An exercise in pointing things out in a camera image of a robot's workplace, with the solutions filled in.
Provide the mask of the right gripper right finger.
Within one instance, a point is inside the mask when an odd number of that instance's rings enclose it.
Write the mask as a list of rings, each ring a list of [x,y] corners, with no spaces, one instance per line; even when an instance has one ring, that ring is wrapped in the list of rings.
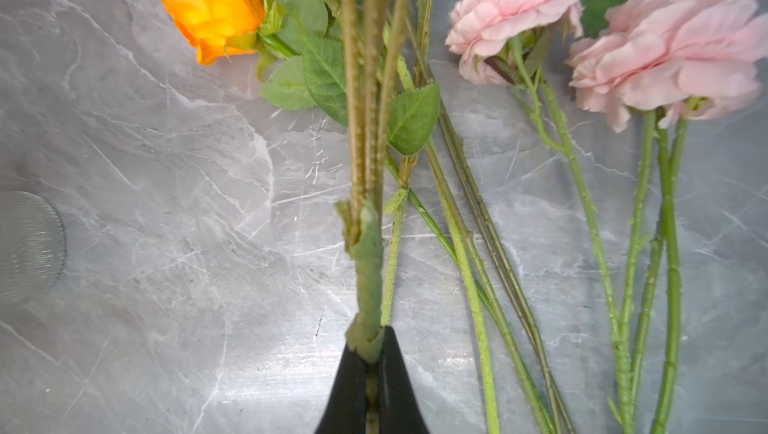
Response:
[[[429,434],[404,358],[391,326],[384,327],[378,361],[378,412],[381,434]]]

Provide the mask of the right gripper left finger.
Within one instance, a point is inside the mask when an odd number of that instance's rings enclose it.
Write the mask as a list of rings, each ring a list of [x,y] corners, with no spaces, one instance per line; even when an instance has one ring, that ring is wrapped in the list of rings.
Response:
[[[344,347],[325,411],[316,434],[364,434],[366,432],[368,364]]]

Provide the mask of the clear glass vase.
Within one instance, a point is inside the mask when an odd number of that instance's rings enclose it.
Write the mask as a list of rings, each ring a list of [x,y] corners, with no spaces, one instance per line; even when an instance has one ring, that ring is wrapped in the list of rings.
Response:
[[[46,293],[64,268],[66,237],[58,212],[25,191],[1,194],[1,307]]]

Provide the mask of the orange poppy flower stem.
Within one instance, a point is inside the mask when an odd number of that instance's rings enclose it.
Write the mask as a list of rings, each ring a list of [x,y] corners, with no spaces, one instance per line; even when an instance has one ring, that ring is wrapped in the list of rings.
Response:
[[[384,160],[397,64],[411,0],[341,0],[350,139],[350,198],[338,203],[347,253],[356,273],[358,311],[348,348],[366,364],[382,351]]]

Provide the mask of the pink peony flower stem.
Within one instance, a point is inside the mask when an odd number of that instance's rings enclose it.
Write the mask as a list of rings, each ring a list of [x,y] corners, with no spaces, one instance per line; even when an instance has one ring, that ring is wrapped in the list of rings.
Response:
[[[616,291],[566,115],[543,74],[556,32],[572,37],[566,64],[578,108],[615,132],[643,124],[623,288]],[[747,108],[760,90],[767,16],[758,0],[458,0],[446,46],[472,84],[524,92],[542,141],[567,160],[604,289],[616,396],[625,433],[636,429],[650,313],[667,278],[664,369],[652,431],[670,418],[682,341],[682,275],[676,187],[691,122]]]

